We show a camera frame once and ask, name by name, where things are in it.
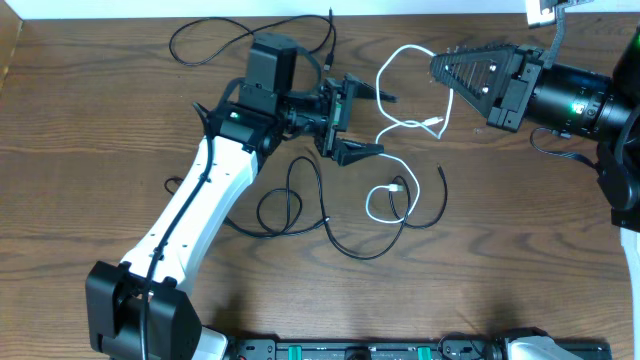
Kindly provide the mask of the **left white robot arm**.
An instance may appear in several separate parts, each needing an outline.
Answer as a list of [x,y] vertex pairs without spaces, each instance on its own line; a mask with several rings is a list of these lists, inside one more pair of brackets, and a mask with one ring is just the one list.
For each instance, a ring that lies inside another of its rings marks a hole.
[[204,326],[191,301],[199,268],[224,219],[266,159],[286,140],[310,136],[340,165],[382,147],[343,138],[357,98],[388,94],[353,75],[293,89],[306,50],[281,34],[257,35],[246,73],[213,109],[197,108],[204,135],[182,184],[158,220],[123,257],[97,262],[86,283],[91,348],[113,359],[220,359],[228,339]]

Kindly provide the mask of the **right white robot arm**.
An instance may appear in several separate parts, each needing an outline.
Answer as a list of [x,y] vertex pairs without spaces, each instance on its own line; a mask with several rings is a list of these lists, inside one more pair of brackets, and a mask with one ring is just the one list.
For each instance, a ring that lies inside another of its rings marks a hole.
[[595,161],[574,152],[597,174],[620,230],[639,314],[639,37],[632,36],[612,76],[557,63],[565,33],[557,26],[549,49],[500,44],[438,54],[434,79],[460,95],[489,126],[517,132],[523,120],[558,136],[596,142]]

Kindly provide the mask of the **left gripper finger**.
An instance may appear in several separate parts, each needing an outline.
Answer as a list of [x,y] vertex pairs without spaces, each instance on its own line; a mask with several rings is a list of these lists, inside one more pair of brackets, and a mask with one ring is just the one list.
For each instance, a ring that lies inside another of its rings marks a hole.
[[384,153],[381,144],[360,143],[351,140],[337,139],[331,158],[339,166],[347,166],[364,158]]
[[396,103],[398,100],[395,95],[383,90],[377,90],[373,85],[364,82],[351,73],[344,75],[344,81],[346,82],[347,93],[351,98],[380,100],[390,103]]

